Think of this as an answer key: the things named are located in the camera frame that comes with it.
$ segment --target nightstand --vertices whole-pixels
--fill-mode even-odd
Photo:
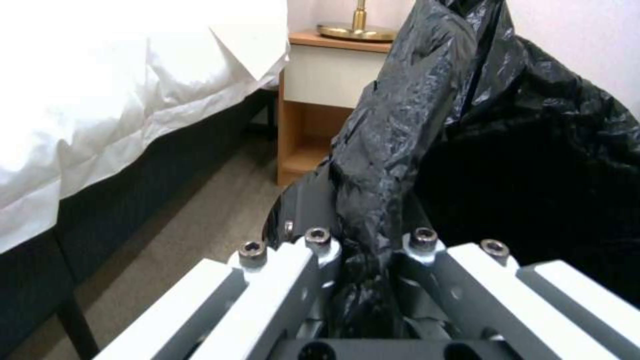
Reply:
[[[328,155],[331,138],[377,78],[391,44],[348,42],[315,31],[289,35],[280,75],[278,185],[287,186]]]

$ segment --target black plastic bag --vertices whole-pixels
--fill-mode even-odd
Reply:
[[[498,238],[521,263],[565,259],[637,303],[639,169],[636,120],[518,38],[504,1],[417,0],[330,157],[263,235],[279,245],[295,217],[295,235],[324,225],[342,240],[330,336],[405,335],[387,265],[414,192],[448,245]]]

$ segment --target lamp stem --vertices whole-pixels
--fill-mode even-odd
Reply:
[[[367,10],[365,10],[365,0],[358,0],[358,6],[353,12],[353,24],[351,27],[354,30],[364,30],[367,25]]]

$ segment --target floor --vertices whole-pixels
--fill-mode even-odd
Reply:
[[[226,262],[257,240],[280,189],[275,142],[245,136],[212,176],[200,177],[159,211],[76,291],[98,346],[104,347],[200,259]],[[77,359],[57,318],[10,359]]]

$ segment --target bed frame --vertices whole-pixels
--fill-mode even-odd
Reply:
[[[81,358],[97,354],[74,288],[196,173],[218,168],[267,105],[273,108],[273,92],[259,90],[238,105],[157,139],[121,173],[62,200],[55,227],[1,254],[0,358],[54,313]]]

